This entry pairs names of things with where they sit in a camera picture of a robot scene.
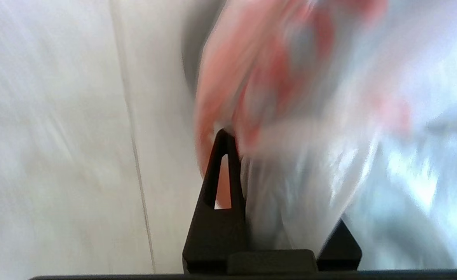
white floor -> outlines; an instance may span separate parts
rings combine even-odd
[[[0,280],[181,273],[204,0],[0,0]]]

